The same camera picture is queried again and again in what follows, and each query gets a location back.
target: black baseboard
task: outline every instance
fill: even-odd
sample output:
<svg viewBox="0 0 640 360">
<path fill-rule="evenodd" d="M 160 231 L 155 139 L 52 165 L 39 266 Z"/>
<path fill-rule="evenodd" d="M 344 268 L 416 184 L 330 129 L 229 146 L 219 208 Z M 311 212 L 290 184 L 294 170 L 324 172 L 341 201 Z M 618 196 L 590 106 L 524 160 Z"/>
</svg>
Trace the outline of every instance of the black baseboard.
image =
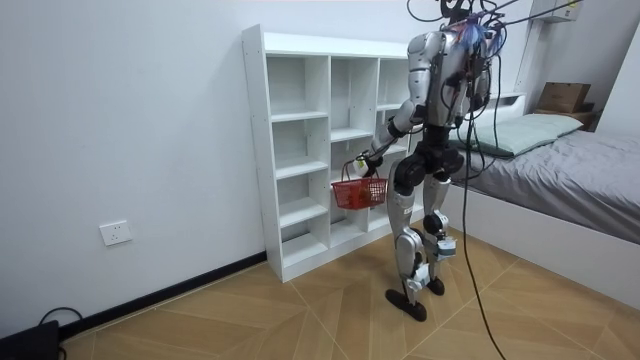
<svg viewBox="0 0 640 360">
<path fill-rule="evenodd" d="M 267 253 L 263 251 L 229 265 L 223 266 L 219 269 L 209 271 L 208 273 L 204 273 L 189 280 L 185 280 L 181 283 L 169 286 L 168 288 L 164 288 L 149 295 L 131 300 L 122 305 L 118 305 L 97 314 L 87 316 L 82 320 L 69 323 L 60 327 L 60 341 L 67 340 L 83 331 L 92 329 L 102 324 L 106 324 L 110 321 L 116 320 L 136 311 L 140 311 L 144 308 L 171 299 L 172 297 L 176 297 L 180 294 L 184 294 L 187 291 L 197 289 L 201 286 L 207 285 L 211 282 L 222 279 L 225 276 L 229 276 L 233 273 L 244 270 L 253 265 L 257 265 L 266 260 Z"/>
</svg>

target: pillow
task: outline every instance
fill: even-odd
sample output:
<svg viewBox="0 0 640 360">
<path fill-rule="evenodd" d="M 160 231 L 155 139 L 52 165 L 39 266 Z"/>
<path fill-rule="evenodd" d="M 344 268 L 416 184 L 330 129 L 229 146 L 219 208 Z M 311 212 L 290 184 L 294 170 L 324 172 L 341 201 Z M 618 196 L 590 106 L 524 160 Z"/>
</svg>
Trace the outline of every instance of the pillow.
<svg viewBox="0 0 640 360">
<path fill-rule="evenodd" d="M 583 124 L 566 115 L 554 115 L 554 114 L 531 114 L 518 118 L 520 121 L 529 121 L 538 124 L 538 126 L 548 129 L 549 131 L 555 131 L 557 137 L 563 137 L 578 130 Z"/>
<path fill-rule="evenodd" d="M 525 115 L 496 125 L 498 148 L 495 144 L 493 124 L 479 126 L 476 129 L 478 133 L 476 147 L 489 155 L 514 157 L 552 143 L 581 126 L 581 122 L 568 116 Z"/>
</svg>

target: gray mattress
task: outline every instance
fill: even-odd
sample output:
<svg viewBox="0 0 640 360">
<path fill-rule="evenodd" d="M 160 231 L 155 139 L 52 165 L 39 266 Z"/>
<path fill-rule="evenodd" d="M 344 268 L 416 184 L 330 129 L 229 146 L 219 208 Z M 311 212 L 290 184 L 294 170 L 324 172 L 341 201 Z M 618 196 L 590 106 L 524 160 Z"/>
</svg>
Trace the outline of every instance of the gray mattress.
<svg viewBox="0 0 640 360">
<path fill-rule="evenodd" d="M 480 156 L 472 165 L 481 168 Z M 640 141 L 576 131 L 496 160 L 471 188 L 640 244 Z"/>
</svg>

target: wooden floor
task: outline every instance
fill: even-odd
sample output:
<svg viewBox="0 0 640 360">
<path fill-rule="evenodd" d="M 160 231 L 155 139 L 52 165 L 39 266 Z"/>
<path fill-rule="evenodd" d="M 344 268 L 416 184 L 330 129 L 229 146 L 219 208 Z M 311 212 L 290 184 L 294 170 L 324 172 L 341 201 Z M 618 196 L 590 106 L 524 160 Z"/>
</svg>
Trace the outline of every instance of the wooden floor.
<svg viewBox="0 0 640 360">
<path fill-rule="evenodd" d="M 640 311 L 484 242 L 469 254 L 508 359 L 640 359 Z M 422 292 L 425 323 L 385 300 L 394 261 L 386 237 L 285 284 L 262 264 L 64 347 L 70 360 L 499 359 L 464 255 L 442 266 L 443 297 Z"/>
</svg>

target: black cord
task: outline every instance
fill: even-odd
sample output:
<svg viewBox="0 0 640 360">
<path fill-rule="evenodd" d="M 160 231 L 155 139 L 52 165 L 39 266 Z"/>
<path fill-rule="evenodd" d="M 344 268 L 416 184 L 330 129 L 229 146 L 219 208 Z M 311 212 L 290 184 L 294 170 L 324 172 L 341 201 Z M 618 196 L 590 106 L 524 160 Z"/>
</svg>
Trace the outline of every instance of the black cord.
<svg viewBox="0 0 640 360">
<path fill-rule="evenodd" d="M 475 89 L 475 83 L 476 83 L 476 78 L 475 78 L 475 74 L 474 74 L 474 76 L 472 76 L 472 79 L 471 79 L 471 88 L 472 89 Z M 472 131 L 472 126 L 473 126 L 473 121 L 474 120 L 475 120 L 475 118 L 474 118 L 473 112 L 472 112 L 471 113 L 471 121 L 469 121 L 469 126 L 468 126 L 468 130 L 467 130 L 467 143 L 471 142 L 471 131 Z M 471 275 L 471 281 L 473 282 L 473 290 L 476 293 L 476 299 L 478 299 L 478 305 L 480 306 L 480 313 L 482 314 L 482 320 L 484 321 L 484 326 L 487 329 L 487 334 L 489 334 L 489 338 L 491 339 L 491 342 L 493 343 L 493 346 L 495 347 L 495 349 L 498 352 L 498 354 L 500 354 L 500 357 L 503 360 L 506 360 L 504 354 L 502 353 L 502 350 L 500 350 L 500 347 L 496 343 L 496 340 L 493 338 L 493 334 L 491 333 L 491 328 L 489 327 L 489 322 L 487 321 L 487 316 L 484 313 L 484 306 L 482 305 L 482 299 L 480 298 L 480 292 L 478 291 L 478 285 L 476 283 L 476 277 L 473 274 L 473 269 L 471 268 L 471 262 L 469 261 L 469 253 L 467 251 L 467 197 L 468 197 L 468 193 L 469 193 L 469 172 L 471 171 L 471 161 L 470 161 L 471 148 L 469 146 L 467 146 L 467 148 L 466 148 L 466 154 L 467 154 L 467 162 L 466 162 L 466 166 L 465 166 L 464 198 L 463 198 L 463 204 L 462 204 L 462 242 L 464 244 L 464 256 L 465 256 L 465 258 L 467 260 L 467 267 L 469 268 L 469 274 Z"/>
<path fill-rule="evenodd" d="M 407 11 L 409 12 L 409 15 L 411 15 L 412 18 L 414 18 L 414 19 L 416 19 L 416 20 L 418 20 L 420 22 L 436 22 L 436 21 L 440 21 L 440 20 L 444 19 L 444 17 L 442 17 L 442 16 L 440 16 L 437 19 L 430 19 L 430 20 L 429 19 L 421 19 L 421 18 L 419 18 L 419 17 L 417 17 L 417 16 L 415 16 L 413 14 L 413 11 L 411 11 L 411 6 L 409 5 L 410 3 L 411 3 L 411 0 L 407 0 Z"/>
<path fill-rule="evenodd" d="M 509 21 L 509 22 L 506 22 L 506 23 L 504 23 L 504 25 L 503 25 L 503 26 L 513 25 L 513 24 L 518 24 L 518 23 L 521 23 L 521 22 L 523 22 L 523 21 L 527 21 L 527 20 L 535 19 L 535 18 L 537 18 L 537 17 L 539 17 L 539 16 L 546 15 L 546 14 L 548 14 L 548 13 L 554 12 L 554 11 L 559 10 L 559 9 L 562 9 L 562 8 L 565 8 L 565 7 L 567 7 L 567 6 L 571 6 L 571 5 L 573 5 L 573 4 L 577 4 L 577 3 L 582 2 L 582 1 L 583 1 L 583 0 L 575 0 L 575 1 L 572 1 L 572 2 L 567 3 L 567 4 L 564 4 L 564 5 L 556 6 L 556 7 L 554 7 L 553 9 L 549 9 L 549 10 L 547 10 L 547 11 L 543 11 L 543 12 L 541 12 L 541 13 L 538 13 L 538 14 L 535 14 L 535 15 L 528 16 L 528 17 L 523 18 L 523 19 L 520 19 L 520 20 L 515 20 L 515 21 Z"/>
<path fill-rule="evenodd" d="M 498 97 L 496 98 L 496 107 L 494 109 L 493 112 L 493 139 L 495 141 L 495 145 L 496 145 L 496 150 L 498 149 L 498 106 L 500 105 L 500 97 L 501 97 L 501 92 L 502 92 L 502 56 L 498 55 Z M 478 152 L 480 153 L 480 156 L 483 157 L 482 155 L 482 149 L 480 146 L 478 146 Z M 489 169 L 491 166 L 493 166 L 493 164 L 495 164 L 496 162 L 496 157 L 494 156 L 494 158 L 491 160 L 491 162 L 489 163 L 489 165 L 487 167 L 484 167 L 484 160 L 482 162 L 482 170 L 480 170 L 477 174 L 471 176 L 471 177 L 467 177 L 468 180 L 473 180 L 476 179 L 478 177 L 480 177 L 480 175 L 482 175 L 483 172 L 487 171 L 487 169 Z"/>
<path fill-rule="evenodd" d="M 44 321 L 47 319 L 47 317 L 49 317 L 49 315 L 53 314 L 53 313 L 54 313 L 54 312 L 56 312 L 56 311 L 61 311 L 61 310 L 71 311 L 72 313 L 74 313 L 74 314 L 78 315 L 78 318 L 79 318 L 80 320 L 84 319 L 84 318 L 82 317 L 82 315 L 80 314 L 80 312 L 78 312 L 78 310 L 76 310 L 76 309 L 72 309 L 72 308 L 70 308 L 70 307 L 66 307 L 66 306 L 61 306 L 61 307 L 59 307 L 59 308 L 55 308 L 55 309 L 49 310 L 49 312 L 47 312 L 46 314 L 44 314 L 44 316 L 42 317 L 42 320 L 40 320 L 40 323 L 38 323 L 38 326 L 40 326 L 40 325 L 44 324 Z"/>
</svg>

